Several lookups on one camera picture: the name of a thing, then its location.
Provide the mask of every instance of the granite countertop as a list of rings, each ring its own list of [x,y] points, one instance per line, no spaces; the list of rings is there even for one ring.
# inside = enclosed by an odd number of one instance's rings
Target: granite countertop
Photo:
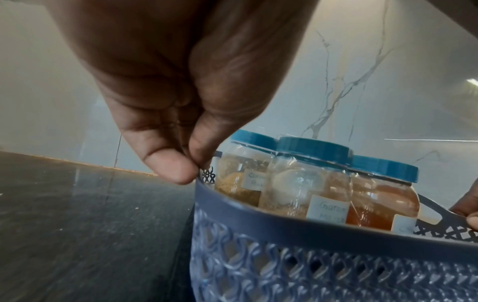
[[[0,152],[0,301],[193,301],[193,193]]]

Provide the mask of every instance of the label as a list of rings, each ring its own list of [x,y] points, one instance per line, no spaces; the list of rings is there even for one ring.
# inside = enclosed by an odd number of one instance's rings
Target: label
[[[265,184],[265,173],[246,169],[244,171],[244,179],[242,185],[244,189],[251,191],[262,191],[262,187]]]
[[[349,213],[350,202],[335,201],[322,196],[312,195],[307,219],[329,223],[344,224]]]
[[[395,214],[391,231],[396,234],[413,234],[416,224],[417,218]]]

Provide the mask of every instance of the spice jar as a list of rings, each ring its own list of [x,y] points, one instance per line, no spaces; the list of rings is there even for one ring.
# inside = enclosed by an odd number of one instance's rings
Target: spice jar
[[[353,157],[353,193],[347,224],[413,234],[420,202],[412,183],[415,166],[373,157]]]
[[[235,132],[219,161],[215,190],[257,206],[276,145],[277,141],[266,135],[245,130]]]
[[[281,137],[267,169],[259,207],[278,214],[345,223],[350,206],[349,148],[329,142]],[[333,177],[335,185],[327,187]]]

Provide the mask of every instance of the jar lid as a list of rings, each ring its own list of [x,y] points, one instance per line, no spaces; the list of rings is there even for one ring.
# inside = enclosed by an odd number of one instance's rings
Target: jar lid
[[[391,177],[408,183],[418,181],[418,167],[386,159],[354,155],[350,169]]]
[[[275,151],[277,140],[259,133],[254,133],[245,130],[238,130],[231,135],[231,141],[252,145],[258,148]]]
[[[285,136],[279,139],[277,152],[306,156],[346,166],[350,148],[317,139]]]

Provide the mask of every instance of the basket rim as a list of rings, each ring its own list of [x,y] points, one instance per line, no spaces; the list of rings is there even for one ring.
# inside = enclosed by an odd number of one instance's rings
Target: basket rim
[[[274,215],[230,199],[205,185],[200,178],[196,180],[195,202],[195,210],[200,208],[208,218],[260,241],[333,252],[478,266],[476,243]]]

